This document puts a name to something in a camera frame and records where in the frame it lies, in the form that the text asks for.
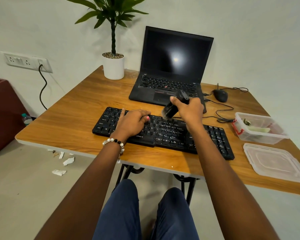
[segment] laptop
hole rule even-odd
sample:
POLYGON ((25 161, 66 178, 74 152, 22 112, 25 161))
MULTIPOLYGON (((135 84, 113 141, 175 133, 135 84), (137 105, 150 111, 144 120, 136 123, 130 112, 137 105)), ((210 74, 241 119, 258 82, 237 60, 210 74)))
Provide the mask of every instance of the laptop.
POLYGON ((206 108, 201 80, 213 38, 146 26, 140 73, 130 100, 166 106, 184 90, 206 108))

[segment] brown furniture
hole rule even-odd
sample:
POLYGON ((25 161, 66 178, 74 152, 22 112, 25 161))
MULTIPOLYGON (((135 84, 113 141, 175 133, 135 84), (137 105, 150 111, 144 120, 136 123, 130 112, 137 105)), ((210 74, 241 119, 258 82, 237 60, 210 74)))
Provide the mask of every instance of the brown furniture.
MULTIPOLYGON (((16 139, 23 144, 62 149, 62 151, 94 157, 102 149, 102 142, 105 137, 92 134, 92 128, 106 107, 126 108, 128 110, 147 109, 153 115, 161 115, 162 106, 128 99, 137 76, 138 72, 136 71, 126 71, 123 79, 108 80, 103 75, 102 66, 99 67, 33 123, 18 133, 16 139)), ((210 93, 216 88, 215 85, 204 83, 201 84, 201 87, 206 93, 210 93)), ((268 116, 268 113, 251 93, 230 89, 228 93, 229 99, 226 104, 234 107, 235 110, 220 112, 224 117, 234 118, 235 112, 268 116)), ((214 103, 207 103, 206 107, 208 112, 204 116, 212 116, 217 109, 224 108, 224 106, 214 103)), ((206 118, 202 122, 205 125, 224 128, 235 155, 235 159, 229 161, 229 164, 245 184, 300 195, 300 183, 256 174, 243 150, 243 145, 246 142, 237 137, 230 123, 220 124, 215 118, 206 118)), ((285 149, 300 162, 300 150, 289 139, 267 146, 285 149)), ((204 177, 198 156, 195 154, 159 147, 150 148, 127 144, 121 160, 122 163, 128 165, 183 176, 204 177)))
POLYGON ((10 83, 0 79, 0 150, 25 127, 23 113, 28 114, 10 83))

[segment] laptop touchpad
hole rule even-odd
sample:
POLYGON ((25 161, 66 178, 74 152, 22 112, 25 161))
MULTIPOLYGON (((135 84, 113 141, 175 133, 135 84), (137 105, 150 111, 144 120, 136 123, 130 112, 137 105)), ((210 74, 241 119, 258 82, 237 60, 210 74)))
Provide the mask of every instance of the laptop touchpad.
POLYGON ((176 96, 176 93, 157 90, 154 92, 153 101, 168 104, 171 96, 176 96))

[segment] gray floor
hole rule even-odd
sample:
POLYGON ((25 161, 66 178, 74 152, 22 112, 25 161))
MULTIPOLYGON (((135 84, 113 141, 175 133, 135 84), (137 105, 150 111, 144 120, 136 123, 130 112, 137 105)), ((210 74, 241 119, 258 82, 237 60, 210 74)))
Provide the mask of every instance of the gray floor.
MULTIPOLYGON (((20 145, 16 141, 0 152, 0 240, 33 239, 92 159, 75 156, 64 167, 63 159, 46 149, 20 145), (62 177, 54 169, 66 169, 62 177)), ((116 165, 107 197, 116 183, 120 165, 116 165)), ((156 217, 157 204, 165 191, 180 187, 171 174, 145 169, 130 177, 138 189, 141 226, 156 217)), ((282 240, 300 239, 300 198, 273 190, 248 186, 282 240)), ((190 209, 200 239, 223 239, 207 185, 198 180, 190 209)))

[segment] paper scrap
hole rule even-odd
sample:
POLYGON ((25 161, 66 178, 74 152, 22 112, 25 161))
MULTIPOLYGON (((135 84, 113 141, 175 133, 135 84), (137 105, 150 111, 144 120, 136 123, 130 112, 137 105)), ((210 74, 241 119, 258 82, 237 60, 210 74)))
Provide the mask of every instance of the paper scrap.
POLYGON ((66 166, 66 165, 68 165, 68 164, 73 163, 74 161, 75 161, 75 157, 71 157, 71 158, 65 160, 65 161, 63 162, 63 165, 66 166))
POLYGON ((52 171, 53 174, 56 174, 59 176, 64 175, 66 172, 67 172, 67 170, 57 170, 57 169, 52 171))
POLYGON ((59 159, 62 159, 64 154, 65 154, 64 152, 61 152, 59 159))

